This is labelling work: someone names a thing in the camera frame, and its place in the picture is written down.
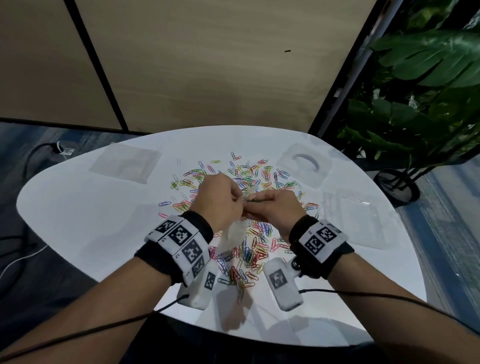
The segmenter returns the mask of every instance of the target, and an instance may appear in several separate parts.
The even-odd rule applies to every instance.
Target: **white wristband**
[[[320,220],[310,226],[307,232],[299,239],[299,243],[317,258],[320,263],[323,263],[347,239],[347,235],[342,233],[332,223],[327,220]]]
[[[189,286],[210,260],[208,244],[202,234],[188,220],[171,215],[152,230],[144,241],[158,243],[183,272],[183,280]]]

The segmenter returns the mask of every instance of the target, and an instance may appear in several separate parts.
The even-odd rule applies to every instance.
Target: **floor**
[[[78,153],[85,153],[133,137],[0,122],[0,236],[19,235],[24,228],[15,201],[26,155],[36,145],[68,140],[79,145]],[[29,174],[53,165],[49,155],[48,148],[39,150]],[[439,167],[418,185],[420,200],[398,212],[416,247],[428,300],[480,329],[480,158]],[[28,246],[15,252],[20,245],[20,240],[0,241],[0,270],[44,243],[29,232]],[[0,338],[13,318],[31,312],[49,317],[95,284],[49,248],[23,262],[0,280]],[[7,341],[0,339],[0,348]]]

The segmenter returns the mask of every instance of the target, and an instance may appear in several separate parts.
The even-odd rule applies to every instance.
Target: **hand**
[[[240,219],[243,212],[243,193],[240,187],[223,173],[206,175],[198,187],[198,195],[190,211],[202,215],[213,232],[227,229]]]
[[[272,224],[287,241],[293,226],[307,214],[292,191],[266,190],[251,194],[248,199],[243,205],[245,216]]]

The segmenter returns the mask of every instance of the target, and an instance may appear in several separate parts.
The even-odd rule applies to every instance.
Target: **person's right hand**
[[[307,214],[295,194],[288,190],[266,190],[251,194],[243,208],[247,218],[272,224],[286,241],[293,226]]]

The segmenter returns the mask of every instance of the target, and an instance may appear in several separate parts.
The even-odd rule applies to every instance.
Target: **tabletop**
[[[162,216],[185,208],[198,186],[191,171],[205,170],[232,178],[249,176],[259,190],[289,187],[307,213],[340,227],[359,255],[426,299],[420,265],[398,214],[355,163],[321,139],[284,129],[226,125],[173,130],[121,144],[161,153],[146,184],[89,171],[106,147],[42,171],[17,200],[30,228],[96,281],[128,261]],[[285,165],[291,166],[290,172]],[[251,176],[243,173],[250,168]],[[269,243],[278,237],[275,229],[265,234]],[[211,246],[218,240],[214,238]],[[269,258],[289,260],[288,253],[276,249]],[[263,274],[257,276],[255,286],[245,288],[241,299],[235,286],[217,283],[205,311],[176,304],[164,313],[199,327],[280,344],[344,346],[371,340],[338,295],[306,293],[302,306],[283,312]],[[324,279],[302,277],[296,283],[299,289],[331,289]],[[175,300],[179,287],[170,287],[157,308]]]

